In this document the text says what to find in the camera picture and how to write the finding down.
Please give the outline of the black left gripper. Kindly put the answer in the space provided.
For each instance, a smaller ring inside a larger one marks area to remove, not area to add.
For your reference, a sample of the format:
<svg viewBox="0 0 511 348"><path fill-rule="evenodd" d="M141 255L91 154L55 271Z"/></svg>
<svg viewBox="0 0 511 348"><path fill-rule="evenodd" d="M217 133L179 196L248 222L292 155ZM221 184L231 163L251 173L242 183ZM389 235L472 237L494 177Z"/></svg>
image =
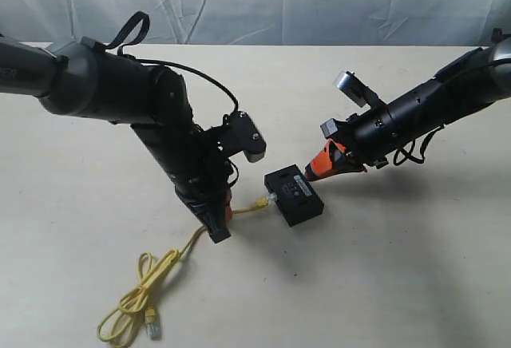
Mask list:
<svg viewBox="0 0 511 348"><path fill-rule="evenodd" d="M175 193L205 227L213 243L231 236L231 163L211 134L195 124L171 126L177 166L172 170Z"/></svg>

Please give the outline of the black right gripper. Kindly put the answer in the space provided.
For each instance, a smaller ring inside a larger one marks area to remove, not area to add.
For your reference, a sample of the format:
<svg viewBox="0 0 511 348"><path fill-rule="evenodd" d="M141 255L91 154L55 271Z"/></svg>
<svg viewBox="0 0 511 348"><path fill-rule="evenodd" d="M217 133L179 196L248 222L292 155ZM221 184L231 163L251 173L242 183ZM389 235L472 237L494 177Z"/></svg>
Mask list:
<svg viewBox="0 0 511 348"><path fill-rule="evenodd" d="M363 164L386 167L390 163L387 155L397 148L399 140L398 107L399 104L391 102L369 109L348 122L331 118L321 124L327 143L305 167L307 180L366 172Z"/></svg>

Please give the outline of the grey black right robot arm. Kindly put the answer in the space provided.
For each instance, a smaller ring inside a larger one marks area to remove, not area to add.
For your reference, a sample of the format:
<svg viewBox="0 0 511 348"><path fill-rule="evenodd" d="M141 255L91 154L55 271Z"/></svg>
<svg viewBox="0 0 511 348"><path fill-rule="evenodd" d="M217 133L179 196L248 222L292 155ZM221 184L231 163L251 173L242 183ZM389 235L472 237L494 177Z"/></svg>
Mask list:
<svg viewBox="0 0 511 348"><path fill-rule="evenodd" d="M369 109L322 124L327 142L305 167L305 177L316 181L369 167L423 164L428 144L446 125L509 98L510 36L496 28L491 41L490 47L470 50L389 103L354 73L342 71L337 89Z"/></svg>

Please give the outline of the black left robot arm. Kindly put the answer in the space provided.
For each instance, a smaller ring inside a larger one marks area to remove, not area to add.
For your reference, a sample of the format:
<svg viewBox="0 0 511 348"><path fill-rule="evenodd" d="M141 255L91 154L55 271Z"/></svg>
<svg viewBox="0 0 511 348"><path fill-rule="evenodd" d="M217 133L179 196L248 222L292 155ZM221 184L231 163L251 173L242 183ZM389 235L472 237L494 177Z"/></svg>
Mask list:
<svg viewBox="0 0 511 348"><path fill-rule="evenodd" d="M212 241L230 237L232 166L217 139L194 122L178 73L89 39L43 49L2 38L1 91L34 97L55 115L129 125Z"/></svg>

